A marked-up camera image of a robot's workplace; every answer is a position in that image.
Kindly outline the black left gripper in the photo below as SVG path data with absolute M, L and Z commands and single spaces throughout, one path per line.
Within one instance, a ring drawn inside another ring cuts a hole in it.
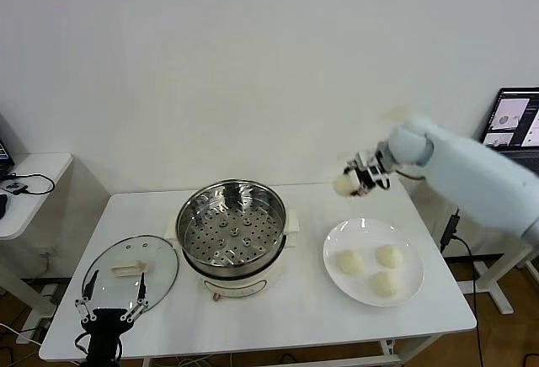
M 129 322 L 135 322 L 149 307 L 145 273 L 136 283 L 136 300 L 127 310 L 99 308 L 93 313 L 90 302 L 98 275 L 99 271 L 95 270 L 89 281 L 83 284 L 82 297 L 75 300 L 75 307 L 83 322 L 83 333 L 79 339 L 89 336 L 88 346 L 79 348 L 86 355 L 81 366 L 120 366 L 123 352 L 120 337 L 129 330 Z

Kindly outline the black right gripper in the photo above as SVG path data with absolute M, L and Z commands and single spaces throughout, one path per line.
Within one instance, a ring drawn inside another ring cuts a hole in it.
M 389 189 L 394 158 L 387 143 L 379 143 L 374 150 L 357 152 L 344 168 L 343 175 L 355 175 L 359 184 L 351 193 L 355 197 L 364 197 L 373 189 Z

